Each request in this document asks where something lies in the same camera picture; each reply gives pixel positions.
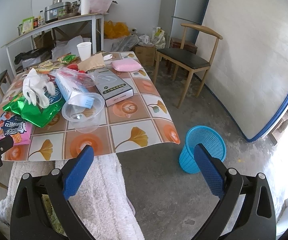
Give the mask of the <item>white mattress blue trim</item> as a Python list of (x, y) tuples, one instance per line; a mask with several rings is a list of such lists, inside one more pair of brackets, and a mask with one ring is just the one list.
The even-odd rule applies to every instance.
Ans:
[(222, 35), (206, 85), (255, 141), (288, 106), (288, 0), (209, 0), (203, 24)]

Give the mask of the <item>brown paper bag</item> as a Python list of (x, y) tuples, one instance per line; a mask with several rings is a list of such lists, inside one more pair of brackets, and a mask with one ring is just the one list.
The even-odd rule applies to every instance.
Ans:
[(101, 53), (94, 54), (88, 59), (77, 64), (78, 69), (84, 72), (89, 70), (105, 67), (105, 62)]

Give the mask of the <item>white cloth glove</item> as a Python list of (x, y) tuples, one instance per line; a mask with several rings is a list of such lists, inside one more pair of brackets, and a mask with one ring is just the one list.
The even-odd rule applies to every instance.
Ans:
[(39, 104), (42, 109), (46, 109), (50, 105), (50, 101), (45, 95), (46, 92), (51, 96), (55, 96), (55, 85), (46, 74), (38, 74), (32, 68), (23, 81), (23, 96), (29, 105), (36, 106)]

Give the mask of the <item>blue white carton box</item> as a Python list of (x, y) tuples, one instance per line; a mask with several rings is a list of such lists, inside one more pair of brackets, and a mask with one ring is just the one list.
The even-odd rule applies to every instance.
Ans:
[(63, 78), (55, 78), (57, 87), (69, 105), (91, 109), (94, 99), (89, 97), (88, 88), (76, 85)]

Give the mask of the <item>clear printed plastic wrapper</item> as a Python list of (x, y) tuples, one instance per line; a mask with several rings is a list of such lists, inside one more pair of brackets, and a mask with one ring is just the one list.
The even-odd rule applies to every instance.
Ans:
[(61, 67), (56, 71), (56, 77), (63, 78), (65, 81), (70, 81), (79, 86), (85, 88), (94, 87), (95, 83), (90, 75), (85, 73), (80, 73), (76, 70)]

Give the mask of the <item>patterned vinyl tablecloth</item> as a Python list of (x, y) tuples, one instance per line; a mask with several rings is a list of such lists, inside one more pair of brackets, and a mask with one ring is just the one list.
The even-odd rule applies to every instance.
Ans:
[(60, 113), (44, 128), (33, 126), (30, 143), (15, 145), (3, 154), (7, 161), (51, 161), (77, 157), (85, 145), (95, 155), (119, 153), (172, 142), (180, 138), (172, 118), (144, 68), (136, 72), (116, 72), (133, 88), (134, 95), (104, 107), (100, 125), (90, 133), (80, 133)]

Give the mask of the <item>green snack bag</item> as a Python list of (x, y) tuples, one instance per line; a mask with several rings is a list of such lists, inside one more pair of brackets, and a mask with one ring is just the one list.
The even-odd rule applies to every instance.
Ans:
[(5, 112), (20, 115), (24, 120), (43, 128), (60, 112), (65, 103), (65, 99), (57, 86), (55, 87), (55, 95), (50, 95), (48, 92), (45, 92), (45, 96), (50, 103), (47, 108), (42, 108), (38, 102), (35, 106), (29, 104), (23, 96), (23, 93), (20, 92), (2, 109)]

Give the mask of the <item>white metal shelf table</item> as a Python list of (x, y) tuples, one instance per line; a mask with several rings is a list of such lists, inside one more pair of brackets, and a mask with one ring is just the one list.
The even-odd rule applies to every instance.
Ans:
[(92, 53), (95, 54), (98, 51), (98, 46), (97, 46), (97, 34), (100, 35), (100, 45), (101, 49), (104, 50), (104, 16), (105, 14), (97, 14), (97, 13), (92, 13), (92, 14), (87, 14), (87, 15), (78, 15), (74, 17), (68, 17), (64, 18), (61, 20), (57, 20), (51, 23), (47, 23), (45, 25), (42, 25), (41, 27), (37, 27), (36, 29), (33, 29), (25, 34), (22, 34), (12, 41), (7, 42), (2, 46), (2, 48), (5, 48), (9, 65), (12, 70), (12, 74), (14, 77), (17, 77), (17, 73), (15, 70), (15, 65), (14, 65), (14, 60), (11, 58), (10, 53), (9, 53), (9, 47), (12, 45), (26, 39), (29, 37), (32, 37), (33, 35), (37, 33), (41, 33), (43, 31), (47, 31), (50, 29), (55, 29), (57, 27), (61, 27), (64, 25), (68, 24), (73, 24), (73, 23), (79, 23), (79, 22), (91, 22), (91, 42), (92, 42)]

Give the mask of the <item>white fluffy blanket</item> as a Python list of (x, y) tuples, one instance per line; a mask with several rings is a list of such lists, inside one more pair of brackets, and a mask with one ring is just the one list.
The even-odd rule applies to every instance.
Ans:
[[(0, 201), (0, 229), (10, 237), (11, 211), (23, 174), (44, 176), (63, 161), (14, 162), (5, 199)], [(75, 212), (96, 239), (143, 239), (143, 233), (129, 203), (121, 164), (115, 153), (94, 158), (75, 196), (69, 199)]]

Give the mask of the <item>red plastic bag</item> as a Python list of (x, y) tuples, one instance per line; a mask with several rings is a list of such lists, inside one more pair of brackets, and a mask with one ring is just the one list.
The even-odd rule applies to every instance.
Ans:
[(72, 63), (72, 64), (67, 65), (67, 68), (69, 68), (70, 70), (77, 71), (77, 72), (79, 72), (79, 73), (85, 73), (85, 71), (80, 70), (80, 69), (78, 68), (78, 64), (75, 64), (75, 63)]

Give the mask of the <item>pink plastic bag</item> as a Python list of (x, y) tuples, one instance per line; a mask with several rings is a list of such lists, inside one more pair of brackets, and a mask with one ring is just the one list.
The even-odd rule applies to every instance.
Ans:
[(113, 0), (89, 0), (89, 12), (90, 13), (97, 13), (97, 14), (105, 14)]

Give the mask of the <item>pink knitted sponge pad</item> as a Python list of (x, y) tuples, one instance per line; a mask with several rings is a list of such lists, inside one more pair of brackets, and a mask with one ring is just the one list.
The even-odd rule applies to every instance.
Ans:
[(115, 60), (111, 63), (111, 66), (118, 72), (134, 72), (141, 68), (141, 64), (129, 58)]

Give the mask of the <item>steel rice cooker pot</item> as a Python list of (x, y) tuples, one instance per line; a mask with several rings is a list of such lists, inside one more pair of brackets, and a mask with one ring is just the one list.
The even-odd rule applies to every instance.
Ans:
[(45, 23), (50, 23), (58, 20), (59, 16), (64, 16), (70, 12), (70, 2), (60, 2), (49, 5), (44, 9)]

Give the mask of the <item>grey refrigerator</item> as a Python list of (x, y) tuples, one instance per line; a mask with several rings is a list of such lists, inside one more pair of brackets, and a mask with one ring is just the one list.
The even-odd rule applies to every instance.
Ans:
[(165, 31), (167, 47), (171, 38), (182, 38), (182, 23), (202, 24), (208, 2), (209, 0), (161, 0), (158, 26)]

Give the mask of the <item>cardboard box on floor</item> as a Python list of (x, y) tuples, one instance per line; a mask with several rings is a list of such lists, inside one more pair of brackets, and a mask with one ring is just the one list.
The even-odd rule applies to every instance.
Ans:
[(143, 66), (154, 66), (156, 54), (155, 47), (135, 46), (133, 51)]

